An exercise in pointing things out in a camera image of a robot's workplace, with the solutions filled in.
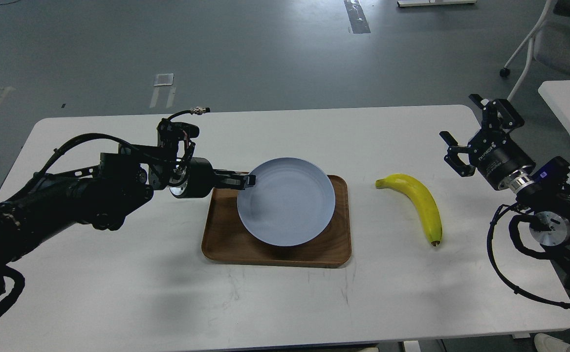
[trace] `brown tray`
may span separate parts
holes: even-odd
[[[338,267],[352,253],[348,187],[339,176],[329,175],[335,190],[335,212],[314,239],[293,247],[278,247],[256,239],[238,214],[238,192],[214,189],[207,215],[202,253],[218,262],[233,264]]]

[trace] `shoe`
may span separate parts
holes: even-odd
[[[535,335],[537,352],[570,352],[570,344],[546,334]]]

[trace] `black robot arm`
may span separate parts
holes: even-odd
[[[157,126],[157,146],[133,145],[100,133],[77,136],[56,149],[23,189],[0,203],[0,295],[5,292],[4,276],[16,282],[0,303],[0,316],[13,305],[24,285],[23,276],[6,265],[69,226],[83,223],[98,230],[117,230],[128,214],[153,198],[154,190],[166,187],[176,198],[203,198],[214,187],[252,187],[254,176],[214,170],[206,159],[194,158],[192,138],[198,136],[198,127],[172,122],[183,113],[205,112],[209,109],[195,108],[162,119]],[[100,138],[118,142],[118,153],[101,153],[99,165],[47,173],[68,150]],[[178,156],[179,144],[183,145],[182,156]],[[142,164],[149,166],[149,173]]]
[[[510,223],[514,246],[533,258],[557,261],[568,274],[566,287],[570,289],[570,250],[567,248],[570,245],[570,185],[567,183],[569,163],[557,156],[533,172],[535,162],[510,136],[514,129],[524,125],[518,112],[504,99],[488,101],[477,94],[470,95],[470,99],[482,110],[481,129],[464,147],[459,146],[448,131],[439,132],[448,145],[444,160],[460,176],[472,176],[475,170],[479,170],[493,189],[510,189],[515,193],[517,204],[508,209],[522,214],[515,216]],[[459,154],[467,154],[469,162],[466,164],[461,161]],[[493,238],[493,226],[498,215],[506,212],[500,210],[491,222],[489,242]],[[544,252],[524,246],[518,231],[520,222],[529,223],[531,234]],[[493,254],[490,255],[490,260],[497,270]],[[505,283],[508,281],[503,276],[501,279]],[[517,286],[513,289],[516,293],[522,293]],[[536,297],[529,294],[526,296],[531,299]]]

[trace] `ceramic plate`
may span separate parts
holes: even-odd
[[[240,191],[238,212],[254,237],[272,245],[299,245],[314,239],[330,222],[335,191],[316,165],[278,158],[251,174],[256,185]]]

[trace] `banana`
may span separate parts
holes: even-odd
[[[441,218],[431,192],[416,178],[406,174],[393,174],[376,181],[377,189],[393,189],[408,196],[415,205],[424,235],[436,247],[441,243]]]

